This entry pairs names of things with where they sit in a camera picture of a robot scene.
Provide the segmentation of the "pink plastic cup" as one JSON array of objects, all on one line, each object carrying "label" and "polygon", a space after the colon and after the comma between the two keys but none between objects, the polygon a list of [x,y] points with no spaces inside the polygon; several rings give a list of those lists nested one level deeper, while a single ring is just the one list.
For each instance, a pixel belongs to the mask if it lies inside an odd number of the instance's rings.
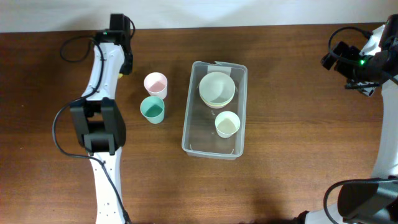
[{"label": "pink plastic cup", "polygon": [[144,79],[144,87],[150,96],[164,100],[167,97],[168,81],[163,73],[152,72]]}]

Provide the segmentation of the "white plastic bowl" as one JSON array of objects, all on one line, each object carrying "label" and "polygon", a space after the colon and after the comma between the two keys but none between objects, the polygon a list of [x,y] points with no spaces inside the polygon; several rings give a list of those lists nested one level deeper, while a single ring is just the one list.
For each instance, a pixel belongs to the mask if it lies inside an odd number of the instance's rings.
[{"label": "white plastic bowl", "polygon": [[235,84],[230,76],[221,72],[213,72],[205,75],[200,81],[199,92],[203,93],[206,91],[229,91],[235,93]]}]

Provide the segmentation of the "white plastic cup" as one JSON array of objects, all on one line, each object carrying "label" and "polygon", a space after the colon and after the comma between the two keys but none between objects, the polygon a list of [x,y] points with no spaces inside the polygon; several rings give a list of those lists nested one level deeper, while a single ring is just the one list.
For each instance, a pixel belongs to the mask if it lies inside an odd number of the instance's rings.
[{"label": "white plastic cup", "polygon": [[230,138],[240,129],[239,116],[232,111],[221,112],[215,119],[215,127],[218,136]]}]

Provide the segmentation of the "teal plastic bowl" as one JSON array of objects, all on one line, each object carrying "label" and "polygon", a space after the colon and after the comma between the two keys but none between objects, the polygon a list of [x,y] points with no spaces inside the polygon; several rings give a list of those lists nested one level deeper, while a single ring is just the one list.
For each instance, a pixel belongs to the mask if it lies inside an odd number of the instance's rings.
[{"label": "teal plastic bowl", "polygon": [[203,93],[200,93],[200,96],[202,97],[203,101],[213,104],[213,105],[223,105],[226,103],[229,103],[233,97],[234,97],[234,92],[229,92],[229,91],[219,91],[219,92],[210,92],[206,91]]}]

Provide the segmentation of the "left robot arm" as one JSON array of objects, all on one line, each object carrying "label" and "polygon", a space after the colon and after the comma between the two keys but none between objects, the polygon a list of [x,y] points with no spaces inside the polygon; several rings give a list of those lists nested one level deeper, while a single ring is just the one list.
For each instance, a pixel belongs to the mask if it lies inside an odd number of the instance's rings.
[{"label": "left robot arm", "polygon": [[124,14],[112,14],[109,29],[95,34],[95,59],[87,88],[70,105],[78,142],[93,169],[97,223],[130,222],[121,196],[120,172],[126,125],[115,95],[119,77],[132,71],[131,26]]}]

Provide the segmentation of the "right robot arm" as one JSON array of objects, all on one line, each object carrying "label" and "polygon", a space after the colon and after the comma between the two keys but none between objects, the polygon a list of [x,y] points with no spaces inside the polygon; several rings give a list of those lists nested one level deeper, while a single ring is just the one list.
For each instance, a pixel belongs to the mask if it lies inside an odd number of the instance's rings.
[{"label": "right robot arm", "polygon": [[328,44],[321,64],[346,78],[345,88],[372,96],[381,89],[383,121],[377,159],[370,178],[330,186],[323,208],[304,211],[293,223],[397,224],[397,15],[373,31],[357,28],[367,42],[362,49],[345,42]]}]

